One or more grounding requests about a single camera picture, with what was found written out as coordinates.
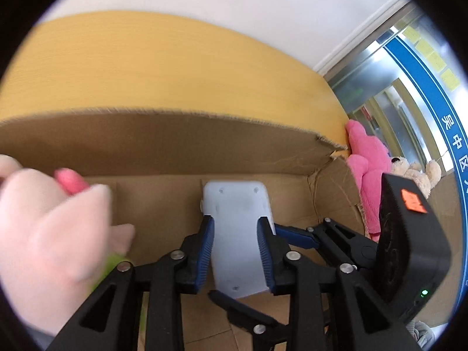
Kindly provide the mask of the pastel plush toy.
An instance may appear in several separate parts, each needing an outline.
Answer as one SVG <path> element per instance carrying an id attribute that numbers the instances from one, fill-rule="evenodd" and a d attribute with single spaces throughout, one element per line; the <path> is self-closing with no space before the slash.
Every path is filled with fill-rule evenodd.
<path id="1" fill-rule="evenodd" d="M 135 232 L 113 224 L 109 186 L 1 156 L 1 289 L 27 327 L 57 335 Z"/>

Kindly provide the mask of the white plastic device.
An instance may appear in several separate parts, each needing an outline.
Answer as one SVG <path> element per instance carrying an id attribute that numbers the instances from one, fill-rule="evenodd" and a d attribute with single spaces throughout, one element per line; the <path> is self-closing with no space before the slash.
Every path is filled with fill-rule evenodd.
<path id="1" fill-rule="evenodd" d="M 274 223 L 270 199 L 260 181 L 208 181 L 202 212 L 214 219 L 211 265 L 217 290 L 240 299 L 267 290 L 257 240 L 257 223 Z"/>

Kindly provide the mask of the beige teddy bear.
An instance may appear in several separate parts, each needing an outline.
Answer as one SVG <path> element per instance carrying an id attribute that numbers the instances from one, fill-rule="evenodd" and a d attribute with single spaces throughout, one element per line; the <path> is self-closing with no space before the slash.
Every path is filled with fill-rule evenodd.
<path id="1" fill-rule="evenodd" d="M 432 189 L 436 187 L 442 176 L 441 168 L 436 160 L 430 160 L 425 169 L 419 162 L 409 163 L 404 157 L 393 157 L 391 162 L 392 173 L 413 180 L 426 199 L 429 198 Z"/>

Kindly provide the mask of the pink plush toy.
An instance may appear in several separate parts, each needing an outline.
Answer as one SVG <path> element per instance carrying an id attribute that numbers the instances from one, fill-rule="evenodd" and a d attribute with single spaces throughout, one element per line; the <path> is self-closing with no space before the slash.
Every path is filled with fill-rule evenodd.
<path id="1" fill-rule="evenodd" d="M 345 128 L 351 146 L 347 165 L 359 190 L 368 236 L 377 242 L 381 234 L 381 176 L 392 168 L 389 150 L 377 136 L 368 135 L 358 121 L 349 120 Z"/>

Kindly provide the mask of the brown cardboard box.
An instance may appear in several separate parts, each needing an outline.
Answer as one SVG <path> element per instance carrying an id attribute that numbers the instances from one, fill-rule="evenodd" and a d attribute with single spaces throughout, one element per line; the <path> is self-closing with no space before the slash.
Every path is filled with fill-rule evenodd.
<path id="1" fill-rule="evenodd" d="M 262 182 L 274 223 L 305 228 L 330 218 L 363 233 L 359 190 L 341 157 L 347 121 L 317 110 L 287 125 L 183 111 L 31 115 L 1 122 L 1 156 L 109 186 L 113 224 L 136 229 L 125 256 L 143 265 L 198 230 L 212 180 Z"/>

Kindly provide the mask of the glass door blue banner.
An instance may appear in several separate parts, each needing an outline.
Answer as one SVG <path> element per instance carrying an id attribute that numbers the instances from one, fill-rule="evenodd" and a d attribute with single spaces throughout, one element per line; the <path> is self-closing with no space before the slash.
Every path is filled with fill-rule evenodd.
<path id="1" fill-rule="evenodd" d="M 467 76 L 419 7 L 391 13 L 325 75 L 345 112 L 393 156 L 439 164 L 428 198 L 450 243 L 450 271 L 419 318 L 448 323 L 467 294 Z"/>

